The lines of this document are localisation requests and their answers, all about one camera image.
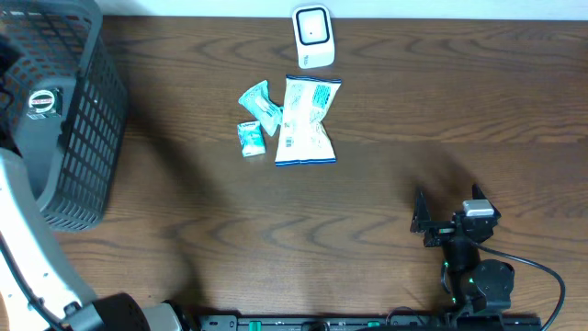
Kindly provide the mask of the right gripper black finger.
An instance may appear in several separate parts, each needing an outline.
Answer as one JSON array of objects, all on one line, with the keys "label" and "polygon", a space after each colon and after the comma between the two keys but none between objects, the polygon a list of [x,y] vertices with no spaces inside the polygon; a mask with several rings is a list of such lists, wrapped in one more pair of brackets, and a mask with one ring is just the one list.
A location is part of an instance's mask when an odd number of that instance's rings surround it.
[{"label": "right gripper black finger", "polygon": [[481,190],[481,187],[478,184],[473,184],[471,187],[471,194],[474,200],[487,200],[487,197]]},{"label": "right gripper black finger", "polygon": [[421,189],[417,189],[415,192],[415,203],[413,209],[413,222],[421,223],[428,222],[431,220],[431,216],[426,205],[426,199]]}]

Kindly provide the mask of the cream snack bag blue trim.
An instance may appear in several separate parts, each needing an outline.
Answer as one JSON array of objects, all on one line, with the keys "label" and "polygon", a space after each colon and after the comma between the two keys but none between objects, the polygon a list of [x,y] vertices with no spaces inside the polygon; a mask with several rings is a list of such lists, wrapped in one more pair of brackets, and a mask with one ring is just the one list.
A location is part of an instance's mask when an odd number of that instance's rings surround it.
[{"label": "cream snack bag blue trim", "polygon": [[336,162],[332,143],[322,121],[341,84],[339,78],[286,75],[276,166]]}]

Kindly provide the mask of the teal tissue packet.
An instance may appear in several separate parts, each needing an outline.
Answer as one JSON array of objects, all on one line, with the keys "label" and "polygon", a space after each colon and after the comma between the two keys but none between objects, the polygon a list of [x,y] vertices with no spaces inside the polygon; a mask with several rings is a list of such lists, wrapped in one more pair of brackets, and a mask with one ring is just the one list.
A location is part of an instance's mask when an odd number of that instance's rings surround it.
[{"label": "teal tissue packet", "polygon": [[258,120],[238,124],[237,131],[242,146],[243,157],[255,156],[266,152],[261,124]]}]

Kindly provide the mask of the teal plastic-wrapped packet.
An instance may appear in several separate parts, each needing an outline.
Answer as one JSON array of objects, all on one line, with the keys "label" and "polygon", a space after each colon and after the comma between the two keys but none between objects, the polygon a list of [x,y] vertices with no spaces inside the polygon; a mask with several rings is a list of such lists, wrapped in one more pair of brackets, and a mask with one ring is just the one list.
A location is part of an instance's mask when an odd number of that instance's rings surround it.
[{"label": "teal plastic-wrapped packet", "polygon": [[238,103],[260,122],[269,136],[275,135],[278,126],[282,123],[283,108],[275,104],[269,97],[266,80],[250,87],[238,99]]}]

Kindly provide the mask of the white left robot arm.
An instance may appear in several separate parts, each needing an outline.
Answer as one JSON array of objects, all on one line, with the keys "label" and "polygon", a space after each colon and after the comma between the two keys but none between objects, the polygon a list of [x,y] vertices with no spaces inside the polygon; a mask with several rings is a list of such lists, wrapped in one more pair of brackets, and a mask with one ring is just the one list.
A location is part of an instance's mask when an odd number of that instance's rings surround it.
[{"label": "white left robot arm", "polygon": [[10,330],[184,330],[169,303],[99,299],[40,214],[22,158],[1,150],[1,296]]}]

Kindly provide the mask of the black-white right robot arm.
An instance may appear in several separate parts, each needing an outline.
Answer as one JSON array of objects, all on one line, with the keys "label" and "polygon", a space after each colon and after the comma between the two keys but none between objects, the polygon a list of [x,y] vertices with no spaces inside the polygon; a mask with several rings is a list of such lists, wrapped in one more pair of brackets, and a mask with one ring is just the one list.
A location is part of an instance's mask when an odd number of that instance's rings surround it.
[{"label": "black-white right robot arm", "polygon": [[448,221],[435,221],[424,193],[416,191],[410,231],[424,236],[425,247],[440,247],[444,255],[442,284],[452,295],[451,317],[499,314],[511,307],[514,268],[496,259],[482,260],[480,245],[493,236],[501,214],[479,188]]}]

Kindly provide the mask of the white barcode scanner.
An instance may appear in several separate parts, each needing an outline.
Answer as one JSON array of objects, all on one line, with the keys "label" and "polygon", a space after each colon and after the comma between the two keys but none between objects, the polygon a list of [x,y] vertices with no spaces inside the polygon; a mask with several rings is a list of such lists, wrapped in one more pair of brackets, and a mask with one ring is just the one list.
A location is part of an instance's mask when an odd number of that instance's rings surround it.
[{"label": "white barcode scanner", "polygon": [[299,68],[313,69],[333,64],[335,45],[329,9],[323,5],[299,6],[291,18]]}]

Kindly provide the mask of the dark grey plastic basket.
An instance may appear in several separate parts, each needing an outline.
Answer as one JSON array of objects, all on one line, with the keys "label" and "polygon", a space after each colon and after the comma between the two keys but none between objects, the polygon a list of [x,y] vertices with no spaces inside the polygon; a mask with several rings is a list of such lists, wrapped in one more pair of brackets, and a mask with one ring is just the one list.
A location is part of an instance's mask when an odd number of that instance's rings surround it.
[{"label": "dark grey plastic basket", "polygon": [[[128,94],[102,39],[94,1],[1,4],[1,131],[24,159],[54,231],[103,219],[128,115]],[[33,90],[60,88],[62,115],[27,116]]]}]

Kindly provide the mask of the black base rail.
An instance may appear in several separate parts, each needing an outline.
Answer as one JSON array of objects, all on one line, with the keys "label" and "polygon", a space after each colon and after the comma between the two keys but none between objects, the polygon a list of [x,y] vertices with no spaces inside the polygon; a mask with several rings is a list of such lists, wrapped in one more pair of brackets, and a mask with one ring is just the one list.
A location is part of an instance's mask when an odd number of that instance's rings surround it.
[{"label": "black base rail", "polygon": [[401,313],[384,316],[237,316],[201,315],[202,331],[378,331],[378,330],[449,330],[449,331],[538,331],[536,317],[462,317],[455,324],[432,316]]}]

